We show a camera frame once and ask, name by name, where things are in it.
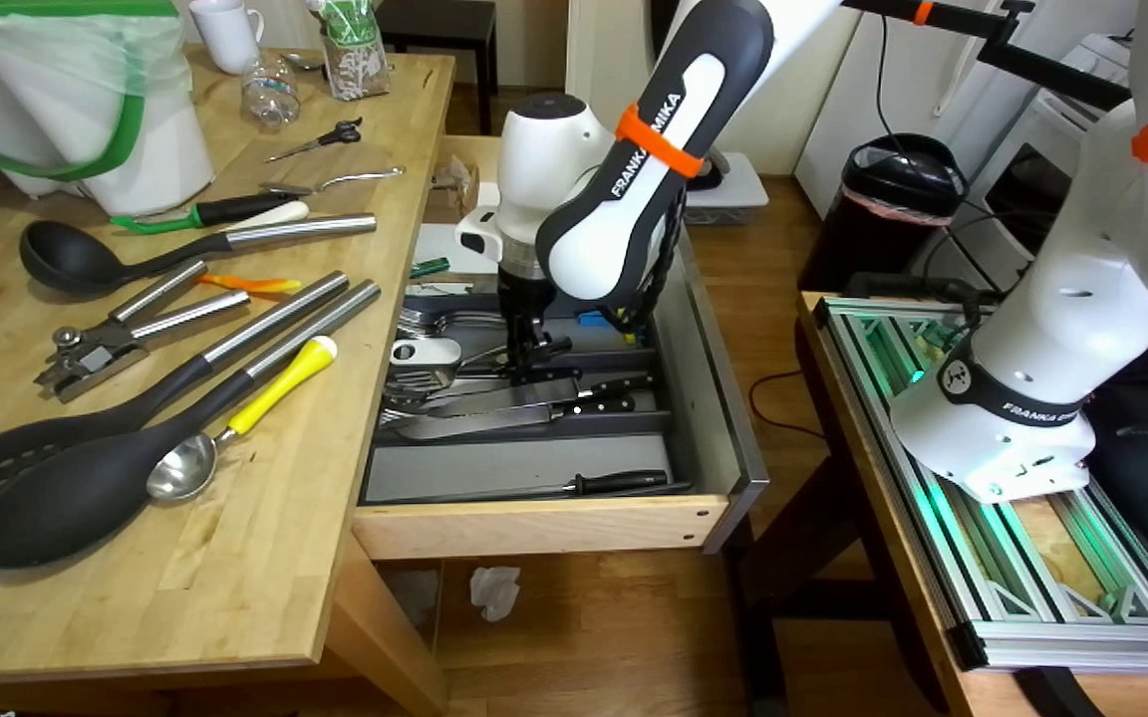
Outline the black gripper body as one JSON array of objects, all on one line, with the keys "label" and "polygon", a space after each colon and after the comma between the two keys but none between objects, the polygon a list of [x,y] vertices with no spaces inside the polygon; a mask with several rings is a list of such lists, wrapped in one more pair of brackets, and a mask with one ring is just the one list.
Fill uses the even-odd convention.
[{"label": "black gripper body", "polygon": [[501,365],[501,376],[512,381],[535,380],[535,363],[541,356],[551,356],[553,348],[561,348],[541,328],[551,304],[553,304],[553,284],[551,278],[523,278],[523,275],[512,275],[512,271],[500,275],[500,310],[501,310],[501,324],[508,324],[508,365]]}]

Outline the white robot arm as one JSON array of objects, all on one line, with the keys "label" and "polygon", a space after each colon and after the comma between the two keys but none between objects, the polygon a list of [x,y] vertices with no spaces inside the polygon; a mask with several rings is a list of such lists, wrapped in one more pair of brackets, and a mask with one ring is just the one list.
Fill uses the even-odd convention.
[{"label": "white robot arm", "polygon": [[[651,84],[613,122],[561,100],[501,137],[477,225],[537,319],[568,295],[628,328],[665,275],[665,233],[734,112],[840,4],[944,23],[938,0],[683,0]],[[1082,144],[1069,198],[1018,290],[889,407],[896,441],[981,502],[1077,492],[1097,433],[1082,404],[1148,352],[1148,0],[1130,100]]]}]

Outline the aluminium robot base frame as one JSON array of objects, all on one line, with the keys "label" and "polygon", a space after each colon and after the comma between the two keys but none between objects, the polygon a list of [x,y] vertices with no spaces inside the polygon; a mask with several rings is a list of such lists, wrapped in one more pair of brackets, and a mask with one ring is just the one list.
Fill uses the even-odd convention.
[{"label": "aluminium robot base frame", "polygon": [[965,314],[949,304],[822,300],[816,332],[961,662],[1148,675],[1148,550],[1106,492],[976,502],[893,440],[889,404],[944,359]]}]

